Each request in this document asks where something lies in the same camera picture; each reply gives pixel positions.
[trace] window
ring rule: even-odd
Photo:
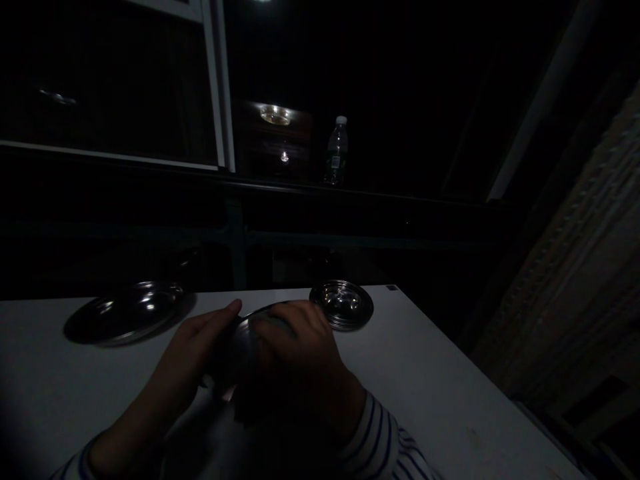
[[[136,3],[13,6],[4,140],[218,164],[199,2]]]

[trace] shirt sleeve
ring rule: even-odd
[[[357,480],[440,480],[415,440],[369,392],[353,438],[338,458]]]
[[[49,477],[49,480],[96,480],[91,473],[87,458],[94,440],[95,438],[86,444],[82,450],[72,456],[62,467],[58,468],[58,470]]]

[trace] person's left hand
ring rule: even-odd
[[[242,302],[234,300],[180,325],[142,392],[91,446],[94,476],[118,477],[144,462],[193,402],[213,344],[240,308]]]
[[[185,320],[176,330],[145,390],[154,406],[178,418],[193,402],[218,335],[242,308],[234,300],[222,310]]]

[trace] stainless steel plate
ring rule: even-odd
[[[369,294],[346,280],[322,282],[311,289],[309,300],[322,307],[334,330],[357,330],[373,315],[373,300]]]
[[[67,320],[65,336],[104,347],[132,343],[180,315],[184,299],[177,283],[137,283],[84,305]]]

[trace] metal bowl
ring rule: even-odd
[[[137,283],[84,305],[67,320],[65,336],[103,347],[132,343],[182,316],[185,297],[177,283]]]
[[[257,339],[253,321],[260,318],[282,328],[291,336],[293,330],[284,320],[268,315],[272,305],[267,305],[244,317],[236,317],[218,336],[211,363],[206,370],[214,383],[215,394],[222,397],[238,383],[250,382],[257,364]],[[209,380],[203,384],[209,386]]]
[[[311,289],[309,300],[320,305],[334,330],[357,330],[373,315],[373,300],[369,294],[346,280],[322,282]]]

